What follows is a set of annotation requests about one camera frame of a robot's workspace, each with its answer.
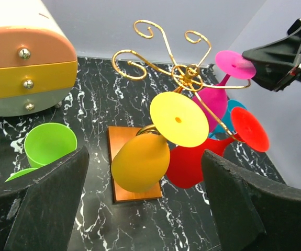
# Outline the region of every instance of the black plastic mount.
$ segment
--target black plastic mount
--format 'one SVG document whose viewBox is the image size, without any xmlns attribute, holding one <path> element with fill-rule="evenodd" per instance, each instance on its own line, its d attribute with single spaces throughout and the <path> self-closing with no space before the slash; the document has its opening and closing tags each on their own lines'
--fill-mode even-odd
<svg viewBox="0 0 301 251">
<path fill-rule="evenodd" d="M 257 73 L 253 80 L 268 90 L 284 90 L 294 80 L 301 82 L 301 20 L 289 28 L 287 37 L 244 51 Z"/>
<path fill-rule="evenodd" d="M 206 150 L 204 183 L 223 251 L 301 250 L 301 190 Z"/>
<path fill-rule="evenodd" d="M 84 146 L 0 184 L 0 251 L 67 250 L 89 161 Z"/>
</svg>

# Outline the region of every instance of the marble pattern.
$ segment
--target marble pattern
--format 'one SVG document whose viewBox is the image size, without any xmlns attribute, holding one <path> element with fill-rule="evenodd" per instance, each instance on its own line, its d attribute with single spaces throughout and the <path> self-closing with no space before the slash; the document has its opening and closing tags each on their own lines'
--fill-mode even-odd
<svg viewBox="0 0 301 251">
<path fill-rule="evenodd" d="M 119 62 L 119 66 L 138 74 L 126 62 Z M 172 66 L 162 67 L 170 70 Z M 148 70 L 145 80 L 133 82 L 117 74 L 109 60 L 80 58 L 77 81 L 61 108 L 0 118 L 0 183 L 28 167 L 24 138 L 41 123 L 70 126 L 79 146 L 88 148 L 90 166 L 69 251 L 221 250 L 203 184 L 182 190 L 163 177 L 162 198 L 113 204 L 107 127 L 150 124 L 150 101 L 156 94 L 175 88 L 172 79 Z M 202 76 L 210 83 L 217 83 L 211 67 L 203 69 Z M 244 144 L 231 144 L 225 158 L 283 182 L 265 154 L 256 153 Z"/>
</svg>

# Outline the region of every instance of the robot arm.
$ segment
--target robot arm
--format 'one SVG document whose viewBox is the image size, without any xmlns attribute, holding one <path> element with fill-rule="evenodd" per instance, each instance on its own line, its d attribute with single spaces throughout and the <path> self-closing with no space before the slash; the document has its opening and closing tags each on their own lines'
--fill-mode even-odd
<svg viewBox="0 0 301 251">
<path fill-rule="evenodd" d="M 242 54 L 257 70 L 253 80 L 265 89 L 277 92 L 294 80 L 301 82 L 301 18 L 292 24 L 287 34 L 281 40 Z"/>
</svg>

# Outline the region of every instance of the yellow drawer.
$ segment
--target yellow drawer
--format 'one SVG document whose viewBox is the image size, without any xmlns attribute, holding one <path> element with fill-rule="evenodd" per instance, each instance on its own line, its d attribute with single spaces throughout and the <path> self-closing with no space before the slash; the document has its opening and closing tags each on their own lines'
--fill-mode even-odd
<svg viewBox="0 0 301 251">
<path fill-rule="evenodd" d="M 1 68 L 0 98 L 72 87 L 76 76 L 77 60 L 56 64 Z"/>
</svg>

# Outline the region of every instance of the metal knob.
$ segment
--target metal knob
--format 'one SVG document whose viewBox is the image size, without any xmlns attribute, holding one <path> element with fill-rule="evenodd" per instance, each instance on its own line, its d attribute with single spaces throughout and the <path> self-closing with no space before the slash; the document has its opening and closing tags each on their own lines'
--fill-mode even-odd
<svg viewBox="0 0 301 251">
<path fill-rule="evenodd" d="M 33 111 L 35 109 L 35 105 L 33 103 L 27 103 L 25 108 L 27 111 Z"/>
<path fill-rule="evenodd" d="M 22 48 L 19 51 L 19 57 L 24 59 L 24 60 L 29 59 L 30 55 L 31 55 L 30 51 L 26 48 Z"/>
<path fill-rule="evenodd" d="M 23 86 L 26 89 L 32 89 L 34 87 L 34 82 L 33 82 L 33 80 L 28 79 L 28 80 L 24 81 Z"/>
</svg>

